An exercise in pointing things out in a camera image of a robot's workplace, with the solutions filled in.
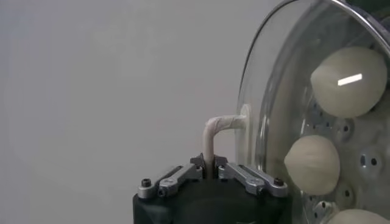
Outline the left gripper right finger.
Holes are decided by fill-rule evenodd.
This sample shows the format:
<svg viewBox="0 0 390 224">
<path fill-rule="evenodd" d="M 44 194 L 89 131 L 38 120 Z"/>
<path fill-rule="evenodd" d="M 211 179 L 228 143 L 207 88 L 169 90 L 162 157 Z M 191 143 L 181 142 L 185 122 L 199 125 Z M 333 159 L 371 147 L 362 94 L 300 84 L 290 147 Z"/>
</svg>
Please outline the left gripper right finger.
<svg viewBox="0 0 390 224">
<path fill-rule="evenodd" d="M 252 195 L 266 191 L 273 197 L 287 197 L 288 185 L 280 178 L 274 178 L 261 170 L 242 164 L 230 163 L 227 158 L 214 157 L 214 172 L 222 180 L 238 181 Z"/>
</svg>

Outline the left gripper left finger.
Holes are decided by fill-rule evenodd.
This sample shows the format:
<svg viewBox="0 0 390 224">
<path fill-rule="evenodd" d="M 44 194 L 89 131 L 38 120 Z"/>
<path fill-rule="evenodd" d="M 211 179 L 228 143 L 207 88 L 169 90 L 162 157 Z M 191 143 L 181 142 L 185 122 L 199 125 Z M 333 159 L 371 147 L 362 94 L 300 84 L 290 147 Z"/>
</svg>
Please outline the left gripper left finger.
<svg viewBox="0 0 390 224">
<path fill-rule="evenodd" d="M 138 186 L 137 196 L 143 200 L 155 197 L 171 197 L 178 193 L 186 182 L 204 178 L 204 157 L 200 154 L 188 164 L 171 166 L 151 178 L 143 178 Z"/>
</svg>

